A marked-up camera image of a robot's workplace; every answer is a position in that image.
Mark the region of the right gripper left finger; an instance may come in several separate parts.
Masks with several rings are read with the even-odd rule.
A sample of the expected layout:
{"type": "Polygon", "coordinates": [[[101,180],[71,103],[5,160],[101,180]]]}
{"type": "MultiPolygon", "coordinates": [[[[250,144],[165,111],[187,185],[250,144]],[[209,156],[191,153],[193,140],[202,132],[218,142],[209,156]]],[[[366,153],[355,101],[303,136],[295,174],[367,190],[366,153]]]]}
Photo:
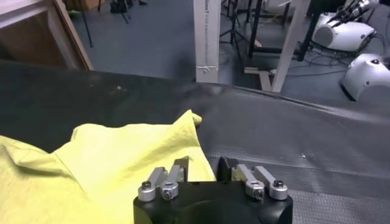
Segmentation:
{"type": "Polygon", "coordinates": [[[157,192],[162,199],[173,200],[179,195],[179,182],[188,181],[189,157],[176,159],[168,172],[164,167],[156,167],[138,188],[140,201],[152,201],[157,192]]]}

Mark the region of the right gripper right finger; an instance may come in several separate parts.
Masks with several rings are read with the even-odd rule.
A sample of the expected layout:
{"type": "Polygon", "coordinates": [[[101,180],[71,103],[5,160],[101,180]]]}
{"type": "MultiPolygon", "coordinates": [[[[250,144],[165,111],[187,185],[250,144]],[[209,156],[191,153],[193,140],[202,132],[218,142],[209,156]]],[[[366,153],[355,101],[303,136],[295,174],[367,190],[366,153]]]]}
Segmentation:
{"type": "Polygon", "coordinates": [[[274,200],[286,200],[288,187],[276,179],[265,167],[255,166],[252,169],[240,164],[237,159],[220,157],[217,169],[218,181],[239,181],[244,184],[245,194],[261,200],[268,195],[274,200]]]}

